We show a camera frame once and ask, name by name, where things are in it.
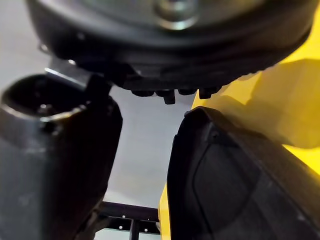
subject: black metal rail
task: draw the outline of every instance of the black metal rail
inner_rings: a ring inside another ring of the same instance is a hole
[[[156,208],[103,202],[99,208],[99,228],[130,231],[130,240],[138,240],[140,233],[159,235]]]

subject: black plastic cover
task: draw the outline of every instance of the black plastic cover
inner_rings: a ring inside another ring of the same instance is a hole
[[[172,240],[320,239],[320,176],[214,109],[185,116],[167,191]]]
[[[181,32],[123,22],[79,0],[27,3],[41,42],[57,57],[107,73],[125,89],[157,91],[220,87],[276,64],[307,39],[318,0],[268,0]]]

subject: yellow surface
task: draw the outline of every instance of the yellow surface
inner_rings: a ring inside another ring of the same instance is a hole
[[[206,106],[234,124],[283,144],[320,174],[320,10],[311,36],[274,67],[243,76],[211,99],[196,96],[192,108]],[[167,188],[159,205],[162,239],[170,239]]]

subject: metal bolt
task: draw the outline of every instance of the metal bolt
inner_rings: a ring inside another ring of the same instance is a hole
[[[169,30],[184,30],[197,22],[198,0],[155,0],[158,24]]]

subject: black plastic part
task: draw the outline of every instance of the black plastic part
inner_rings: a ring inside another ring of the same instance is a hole
[[[154,91],[132,91],[132,93],[138,97],[151,97],[155,94]]]
[[[121,80],[111,81],[124,89],[158,91],[223,86],[276,64],[307,39],[318,0],[268,0],[234,19],[182,32],[127,24],[79,0],[27,3],[40,40],[57,57],[113,72]]]
[[[214,109],[186,114],[167,191],[172,240],[320,239],[320,176]]]
[[[44,75],[0,105],[0,238],[71,240],[108,185],[122,128],[118,105]]]
[[[172,105],[176,103],[176,94],[174,90],[163,90],[155,92],[159,97],[163,97],[165,104]]]
[[[192,95],[196,93],[196,89],[179,89],[179,94],[183,96]]]

